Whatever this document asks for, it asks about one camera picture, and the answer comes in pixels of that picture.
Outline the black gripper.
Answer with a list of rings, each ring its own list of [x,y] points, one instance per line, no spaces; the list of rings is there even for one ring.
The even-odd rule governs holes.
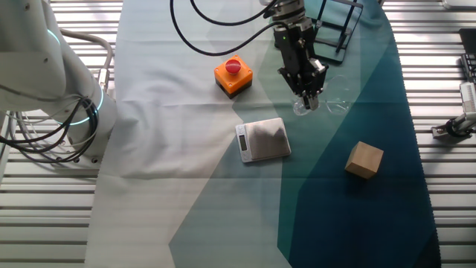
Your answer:
[[[281,22],[274,28],[274,39],[283,58],[284,68],[279,68],[293,94],[309,110],[319,107],[318,96],[323,91],[329,66],[311,58],[315,37],[312,20],[303,18],[295,23]],[[304,86],[298,75],[304,75]]]

